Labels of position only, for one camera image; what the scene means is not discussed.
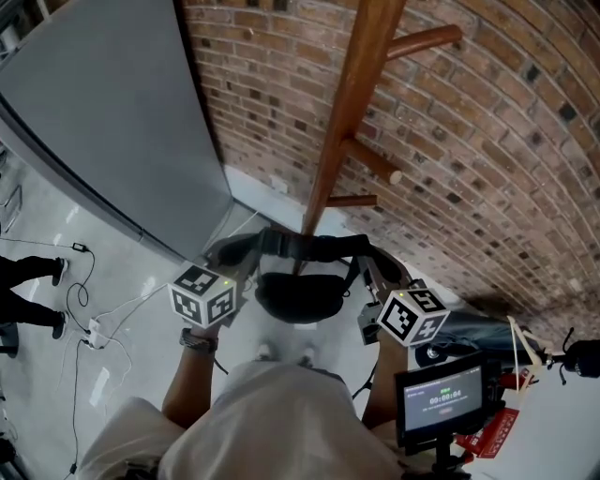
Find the wristwatch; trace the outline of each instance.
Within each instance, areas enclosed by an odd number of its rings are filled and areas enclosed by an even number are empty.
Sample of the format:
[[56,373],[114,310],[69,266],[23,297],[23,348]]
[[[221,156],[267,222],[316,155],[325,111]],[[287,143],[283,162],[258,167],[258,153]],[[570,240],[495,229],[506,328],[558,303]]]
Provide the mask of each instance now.
[[191,334],[191,328],[184,328],[181,331],[179,343],[184,347],[195,350],[198,353],[210,355],[217,351],[217,338],[202,338]]

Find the white cube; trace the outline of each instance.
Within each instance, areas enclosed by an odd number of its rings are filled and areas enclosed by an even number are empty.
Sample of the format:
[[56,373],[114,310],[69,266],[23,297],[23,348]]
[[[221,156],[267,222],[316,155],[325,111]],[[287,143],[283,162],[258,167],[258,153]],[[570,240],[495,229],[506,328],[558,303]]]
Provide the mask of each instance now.
[[186,322],[207,328],[235,311],[236,289],[235,280],[185,262],[169,283],[171,308]]
[[430,289],[396,290],[377,319],[405,347],[430,342],[450,312]]

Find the black pants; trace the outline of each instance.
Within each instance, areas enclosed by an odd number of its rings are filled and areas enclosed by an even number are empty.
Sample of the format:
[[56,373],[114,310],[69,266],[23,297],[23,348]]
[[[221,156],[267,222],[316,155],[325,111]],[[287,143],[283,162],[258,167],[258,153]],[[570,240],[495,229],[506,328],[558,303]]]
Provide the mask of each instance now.
[[58,259],[27,257],[16,262],[0,256],[0,322],[57,326],[62,315],[51,308],[28,302],[10,289],[27,280],[60,275]]

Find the shoe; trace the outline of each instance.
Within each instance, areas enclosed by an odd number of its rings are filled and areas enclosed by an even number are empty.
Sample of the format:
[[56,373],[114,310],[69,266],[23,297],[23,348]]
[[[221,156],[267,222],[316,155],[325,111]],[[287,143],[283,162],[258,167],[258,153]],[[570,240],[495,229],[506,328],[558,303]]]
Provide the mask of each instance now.
[[312,346],[308,346],[302,352],[302,357],[298,362],[300,367],[313,368],[315,363],[315,355],[317,351]]
[[67,332],[67,325],[69,319],[68,313],[66,313],[65,311],[61,311],[60,314],[63,317],[63,321],[61,321],[59,325],[56,325],[52,329],[52,338],[54,338],[55,340],[60,340],[62,337],[65,336],[65,333]]
[[54,287],[58,287],[60,283],[63,281],[63,277],[68,270],[68,260],[67,259],[56,259],[60,262],[60,274],[52,276],[52,285]]
[[259,346],[259,350],[256,352],[254,358],[257,362],[272,362],[277,359],[277,354],[271,343],[264,341]]

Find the power strip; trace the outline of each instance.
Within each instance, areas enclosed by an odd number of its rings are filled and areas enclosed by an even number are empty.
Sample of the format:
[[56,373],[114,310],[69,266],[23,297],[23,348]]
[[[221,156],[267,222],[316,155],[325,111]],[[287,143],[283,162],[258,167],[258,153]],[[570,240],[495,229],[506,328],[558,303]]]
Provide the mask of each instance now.
[[90,323],[87,328],[90,331],[90,335],[87,338],[87,341],[89,342],[88,347],[94,350],[99,349],[100,340],[102,339],[102,335],[99,333],[100,323],[94,319],[90,319]]

